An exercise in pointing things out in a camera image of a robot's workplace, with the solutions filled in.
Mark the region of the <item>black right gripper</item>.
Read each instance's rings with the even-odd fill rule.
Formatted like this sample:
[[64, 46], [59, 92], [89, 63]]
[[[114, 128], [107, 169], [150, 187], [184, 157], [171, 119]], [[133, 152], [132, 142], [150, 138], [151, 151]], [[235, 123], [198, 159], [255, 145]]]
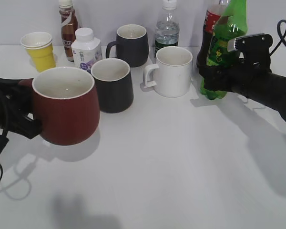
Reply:
[[256, 63], [245, 63], [245, 59], [227, 68], [201, 65], [199, 74], [204, 79], [204, 88], [211, 91], [223, 90], [248, 95], [251, 84], [259, 76], [271, 73], [270, 57]]

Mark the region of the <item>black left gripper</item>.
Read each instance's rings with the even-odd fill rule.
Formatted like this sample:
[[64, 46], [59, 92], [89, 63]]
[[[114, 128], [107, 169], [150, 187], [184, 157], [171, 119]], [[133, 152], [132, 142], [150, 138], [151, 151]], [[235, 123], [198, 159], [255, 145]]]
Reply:
[[38, 136], [42, 132], [41, 121], [29, 117], [33, 113], [32, 79], [0, 79], [0, 89], [7, 99], [9, 131], [28, 139]]

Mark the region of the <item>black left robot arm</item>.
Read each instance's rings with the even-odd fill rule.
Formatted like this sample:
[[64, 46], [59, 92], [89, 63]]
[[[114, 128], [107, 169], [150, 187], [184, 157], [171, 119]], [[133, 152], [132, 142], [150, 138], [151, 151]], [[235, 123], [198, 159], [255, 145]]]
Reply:
[[32, 79], [0, 78], [0, 129], [33, 139], [42, 132], [40, 120], [29, 118], [33, 113]]

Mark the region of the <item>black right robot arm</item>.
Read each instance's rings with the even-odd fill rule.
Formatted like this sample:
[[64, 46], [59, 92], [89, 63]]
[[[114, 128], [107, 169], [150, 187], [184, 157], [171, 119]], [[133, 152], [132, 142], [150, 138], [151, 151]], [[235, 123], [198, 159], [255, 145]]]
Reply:
[[244, 61], [229, 67], [201, 66], [199, 73], [207, 90], [240, 94], [278, 111], [286, 122], [286, 77]]

